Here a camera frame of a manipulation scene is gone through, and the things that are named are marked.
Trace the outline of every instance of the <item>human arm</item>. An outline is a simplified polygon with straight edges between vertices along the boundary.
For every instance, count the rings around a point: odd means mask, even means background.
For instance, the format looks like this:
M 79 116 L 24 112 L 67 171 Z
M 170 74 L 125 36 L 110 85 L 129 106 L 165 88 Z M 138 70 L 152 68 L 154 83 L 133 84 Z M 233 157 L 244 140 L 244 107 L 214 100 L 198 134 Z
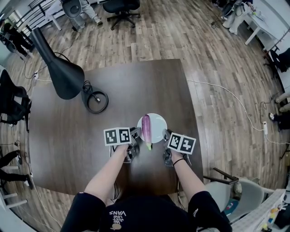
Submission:
M 253 1 L 248 1 L 247 4 L 251 8 L 252 11 L 256 11 L 256 9 L 253 6 Z
M 172 162 L 182 159 L 180 153 L 171 150 Z M 206 191 L 206 188 L 196 174 L 191 170 L 185 160 L 178 161 L 174 165 L 176 174 L 180 180 L 184 193 L 188 201 L 198 192 Z
M 85 193 L 89 193 L 106 203 L 109 192 L 123 165 L 127 148 L 128 144 L 117 146 L 109 161 L 88 183 Z
M 182 159 L 181 154 L 174 150 L 171 150 L 171 154 L 173 163 Z M 217 228 L 221 232 L 231 232 L 232 227 L 229 225 L 227 217 L 221 214 L 205 185 L 186 161 L 178 161 L 174 168 L 189 202 L 188 217 L 191 223 L 203 228 Z
M 128 145 L 118 146 L 105 166 L 91 179 L 85 191 L 74 197 L 61 232 L 99 229 L 106 199 L 122 167 L 127 147 Z

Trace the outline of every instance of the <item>white plate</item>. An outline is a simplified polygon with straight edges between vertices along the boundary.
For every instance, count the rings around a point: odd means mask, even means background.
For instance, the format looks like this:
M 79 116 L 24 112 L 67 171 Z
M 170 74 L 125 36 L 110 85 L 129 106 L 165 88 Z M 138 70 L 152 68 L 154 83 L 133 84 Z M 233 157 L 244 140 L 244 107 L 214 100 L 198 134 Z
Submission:
M 148 115 L 151 124 L 151 142 L 158 143 L 163 139 L 162 131 L 167 129 L 167 123 L 159 114 L 150 113 Z M 137 127 L 142 128 L 142 118 L 139 119 Z M 143 133 L 140 135 L 140 138 L 144 141 Z

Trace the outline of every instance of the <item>wrist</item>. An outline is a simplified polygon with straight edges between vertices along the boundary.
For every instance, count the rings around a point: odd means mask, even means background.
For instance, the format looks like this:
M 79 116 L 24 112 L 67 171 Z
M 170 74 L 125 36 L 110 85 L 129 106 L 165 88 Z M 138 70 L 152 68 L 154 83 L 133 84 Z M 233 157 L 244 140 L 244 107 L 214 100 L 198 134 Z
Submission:
M 171 150 L 171 160 L 172 160 L 173 163 L 176 162 L 179 159 L 182 159 L 182 158 L 183 157 L 182 157 L 182 155 L 179 152 L 177 152 L 175 150 Z
M 129 147 L 128 144 L 119 145 L 119 146 L 117 146 L 115 153 L 118 155 L 121 155 L 125 159 L 125 157 L 127 156 L 128 147 Z

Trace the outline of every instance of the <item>lamp base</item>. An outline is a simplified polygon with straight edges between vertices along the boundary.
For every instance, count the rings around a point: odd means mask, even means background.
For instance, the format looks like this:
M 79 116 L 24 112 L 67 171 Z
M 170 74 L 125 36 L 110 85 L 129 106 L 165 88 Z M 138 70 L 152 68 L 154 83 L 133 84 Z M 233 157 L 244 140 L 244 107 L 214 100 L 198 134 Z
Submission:
M 98 114 L 98 113 L 101 113 L 102 111 L 104 111 L 106 109 L 106 107 L 108 106 L 108 103 L 109 103 L 109 98 L 108 98 L 108 95 L 103 92 L 101 89 L 97 88 L 97 87 L 93 87 L 93 86 L 90 86 L 92 89 L 90 92 L 84 92 L 82 91 L 81 92 L 81 95 L 82 95 L 82 101 L 86 107 L 86 109 L 92 113 L 92 114 Z M 105 97 L 104 100 L 100 100 L 100 98 L 97 96 L 97 95 L 103 95 Z M 89 101 L 90 100 L 95 100 L 98 104 L 104 104 L 104 106 L 100 109 L 100 110 L 97 110 L 97 111 L 94 111 L 90 108 L 89 106 Z

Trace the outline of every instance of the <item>hand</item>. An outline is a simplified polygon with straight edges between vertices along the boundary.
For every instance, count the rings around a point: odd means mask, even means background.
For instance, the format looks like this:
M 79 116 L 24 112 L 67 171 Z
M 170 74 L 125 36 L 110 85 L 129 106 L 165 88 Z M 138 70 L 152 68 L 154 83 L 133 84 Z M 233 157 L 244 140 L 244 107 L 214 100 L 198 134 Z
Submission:
M 127 156 L 128 147 L 129 147 L 129 144 L 118 145 L 115 150 L 115 153 L 122 154 L 124 155 L 124 158 L 125 158 Z

